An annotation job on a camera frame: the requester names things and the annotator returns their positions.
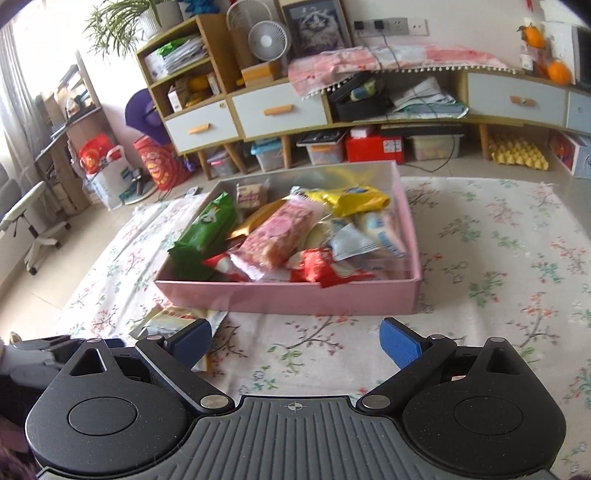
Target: chair base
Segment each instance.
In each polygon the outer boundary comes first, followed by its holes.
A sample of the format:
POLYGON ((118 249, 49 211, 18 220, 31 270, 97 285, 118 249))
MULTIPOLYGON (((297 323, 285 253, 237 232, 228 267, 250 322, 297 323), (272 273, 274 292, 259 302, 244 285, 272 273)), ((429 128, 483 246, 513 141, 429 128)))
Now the chair base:
POLYGON ((25 257, 25 266, 31 275, 35 275, 37 273, 35 262, 37 261, 42 247, 59 248, 61 246, 59 241, 56 238, 53 238, 53 235, 59 232, 62 228, 69 230, 71 227, 68 222, 59 222, 51 228, 48 228, 41 235, 33 238, 33 244, 31 245, 31 248, 25 257))

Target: ribbed gray surface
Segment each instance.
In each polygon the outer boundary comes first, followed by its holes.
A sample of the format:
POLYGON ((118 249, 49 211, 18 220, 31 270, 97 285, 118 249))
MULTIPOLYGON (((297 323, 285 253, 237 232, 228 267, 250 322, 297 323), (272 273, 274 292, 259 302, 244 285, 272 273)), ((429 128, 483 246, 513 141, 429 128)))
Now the ribbed gray surface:
MULTIPOLYGON (((41 480, 61 477, 46 472, 41 480)), ((344 398, 247 397, 199 420, 183 447, 125 480, 458 480, 414 453, 388 419, 344 398)), ((538 472, 532 480, 555 480, 538 472)))

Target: picture frame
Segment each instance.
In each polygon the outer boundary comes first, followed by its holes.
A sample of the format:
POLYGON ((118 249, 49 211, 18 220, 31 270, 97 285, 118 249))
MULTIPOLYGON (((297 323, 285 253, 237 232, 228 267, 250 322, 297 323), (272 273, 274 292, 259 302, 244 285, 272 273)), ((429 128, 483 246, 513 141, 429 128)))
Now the picture frame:
POLYGON ((275 0, 291 34, 296 56, 352 47, 340 0, 275 0))

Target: tablecloth flower print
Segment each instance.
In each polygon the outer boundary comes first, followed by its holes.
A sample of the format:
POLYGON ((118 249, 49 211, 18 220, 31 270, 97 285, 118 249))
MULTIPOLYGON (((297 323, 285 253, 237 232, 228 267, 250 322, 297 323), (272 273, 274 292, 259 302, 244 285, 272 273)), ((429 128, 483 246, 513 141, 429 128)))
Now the tablecloth flower print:
MULTIPOLYGON (((551 186, 513 180, 403 178, 424 282, 399 320, 459 345, 503 336, 567 420, 554 464, 591 472, 591 247, 551 186)), ((126 335, 165 301, 152 278, 199 200, 138 210, 91 269, 58 323, 79 336, 126 335)), ((397 372, 379 347, 381 318, 231 313, 207 379, 242 394, 338 395, 355 402, 397 372)))

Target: metal screw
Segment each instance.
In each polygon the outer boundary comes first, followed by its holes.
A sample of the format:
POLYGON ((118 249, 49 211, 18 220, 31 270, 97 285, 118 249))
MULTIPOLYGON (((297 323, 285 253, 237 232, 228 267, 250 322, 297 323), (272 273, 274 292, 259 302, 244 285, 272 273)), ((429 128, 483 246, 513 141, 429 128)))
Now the metal screw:
POLYGON ((383 395, 368 395, 364 397, 361 401, 365 408, 370 408, 371 410, 381 410, 382 408, 389 407, 390 399, 388 397, 384 397, 383 395))
POLYGON ((203 397, 200 403, 203 408, 217 410, 218 408, 224 408, 230 401, 224 395, 208 395, 207 397, 203 397))

